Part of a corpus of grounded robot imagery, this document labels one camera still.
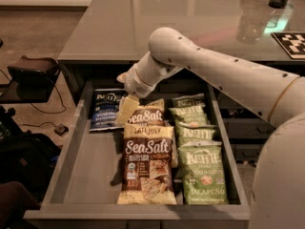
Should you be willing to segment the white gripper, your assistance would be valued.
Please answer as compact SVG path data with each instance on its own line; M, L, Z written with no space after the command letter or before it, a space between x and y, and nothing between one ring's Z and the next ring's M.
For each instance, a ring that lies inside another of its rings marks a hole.
M146 84L137 73L138 64L133 64L126 72L116 77L116 80L124 84L124 89L128 93L124 96L119 105L119 113L114 121L116 126L124 126L130 115L139 106L139 98L145 98L153 92L155 86Z

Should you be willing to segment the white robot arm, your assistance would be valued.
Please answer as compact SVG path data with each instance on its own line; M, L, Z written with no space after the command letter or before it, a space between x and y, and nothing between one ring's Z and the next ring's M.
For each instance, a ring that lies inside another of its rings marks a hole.
M155 30L149 51L117 76L128 94L148 96L186 69L275 127L254 174L249 229L304 229L305 79L203 49L171 28Z

